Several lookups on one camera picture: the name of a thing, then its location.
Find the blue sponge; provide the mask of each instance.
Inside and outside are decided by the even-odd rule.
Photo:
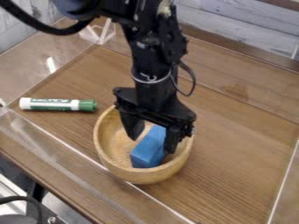
[[[154,168],[166,158],[164,153],[166,128],[154,126],[144,139],[131,152],[131,161],[135,168]]]

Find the wire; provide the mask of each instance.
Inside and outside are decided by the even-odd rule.
[[[7,198],[0,199],[0,206],[3,204],[11,203],[11,202],[18,201],[18,200],[28,201],[36,206],[38,214],[39,214],[38,224],[43,224],[43,209],[40,207],[39,202],[35,199],[28,198],[28,197],[22,197],[22,196],[7,197]]]
[[[180,90],[180,88],[179,88],[179,86],[178,86],[178,84],[176,84],[176,81],[174,80],[174,77],[171,76],[172,84],[174,84],[174,86],[175,86],[178,92],[179,92],[182,95],[184,95],[186,97],[190,97],[190,96],[192,95],[192,92],[194,92],[195,88],[196,88],[196,83],[198,83],[198,81],[196,81],[196,75],[195,75],[195,72],[192,71],[192,69],[183,63],[182,60],[180,60],[180,62],[179,62],[179,67],[180,67],[180,68],[190,74],[190,76],[191,76],[191,79],[192,79],[191,92],[190,92],[188,94],[186,94],[186,93]]]
[[[58,36],[67,36],[80,32],[94,20],[80,21],[74,26],[56,29],[55,27],[48,26],[42,23],[35,17],[32,17],[11,0],[0,0],[0,6],[27,25],[39,30],[40,32],[46,32]]]

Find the green marker cap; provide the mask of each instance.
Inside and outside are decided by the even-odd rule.
[[[87,112],[95,112],[99,105],[94,100],[83,100],[79,101],[79,110],[87,111]]]

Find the dry erase marker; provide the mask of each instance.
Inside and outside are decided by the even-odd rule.
[[[60,110],[95,112],[98,103],[94,100],[63,100],[22,98],[20,109],[30,110]]]

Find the white wall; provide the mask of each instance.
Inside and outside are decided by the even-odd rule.
[[[204,31],[291,57],[299,12],[255,0],[175,0],[179,19]]]
[[[39,20],[52,24],[60,17],[51,0],[14,0]],[[0,8],[0,53],[34,35],[36,30],[23,24]]]

